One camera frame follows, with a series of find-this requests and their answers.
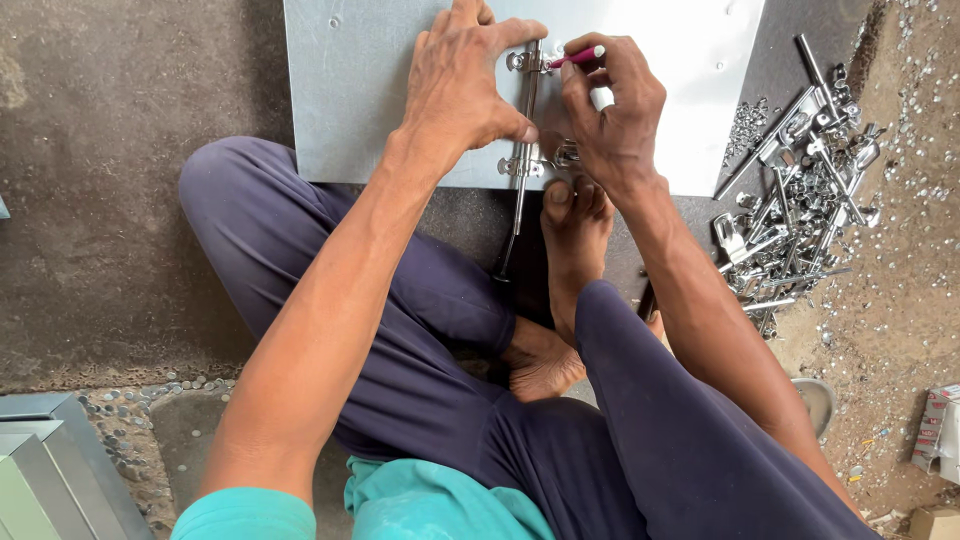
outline foot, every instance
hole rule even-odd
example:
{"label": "foot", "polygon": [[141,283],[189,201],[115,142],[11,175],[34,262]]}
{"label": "foot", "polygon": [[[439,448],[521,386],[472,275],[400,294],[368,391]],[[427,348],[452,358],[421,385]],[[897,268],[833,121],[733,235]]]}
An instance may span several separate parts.
{"label": "foot", "polygon": [[516,318],[510,346],[501,356],[510,366],[510,391],[524,403],[562,396],[587,376],[577,352],[556,332]]}
{"label": "foot", "polygon": [[613,230],[613,204],[592,180],[577,179],[576,192],[555,182],[543,194],[540,214],[549,267],[550,312],[557,334],[571,347],[577,296],[603,277],[607,239]]}

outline galvanized metal sheet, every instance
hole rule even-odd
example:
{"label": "galvanized metal sheet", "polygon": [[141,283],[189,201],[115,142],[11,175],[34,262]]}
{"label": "galvanized metal sheet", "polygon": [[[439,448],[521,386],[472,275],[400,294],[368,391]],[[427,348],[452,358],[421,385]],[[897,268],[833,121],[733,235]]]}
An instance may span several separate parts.
{"label": "galvanized metal sheet", "polygon": [[[488,3],[498,19],[543,22],[550,29],[544,49],[556,58],[564,42],[586,32],[632,36],[668,93],[657,138],[658,170],[676,195],[713,195],[764,0]],[[403,116],[414,38],[449,4],[284,1],[297,158],[306,180],[367,181]],[[504,99],[519,106],[523,76],[500,59],[496,79]],[[560,88],[559,73],[541,77],[535,121],[571,135]],[[497,141],[467,152],[440,185],[513,187],[496,169],[513,146]],[[542,189],[553,174],[530,179],[528,188]]]}

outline cardboard box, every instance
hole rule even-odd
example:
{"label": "cardboard box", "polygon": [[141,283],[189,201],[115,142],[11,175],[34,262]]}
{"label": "cardboard box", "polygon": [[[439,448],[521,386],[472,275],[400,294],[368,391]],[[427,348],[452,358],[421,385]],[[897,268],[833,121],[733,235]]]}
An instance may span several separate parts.
{"label": "cardboard box", "polygon": [[940,458],[940,476],[960,483],[960,383],[930,390],[910,461],[930,472]]}
{"label": "cardboard box", "polygon": [[956,540],[960,538],[960,510],[934,506],[917,508],[910,519],[913,540]]}

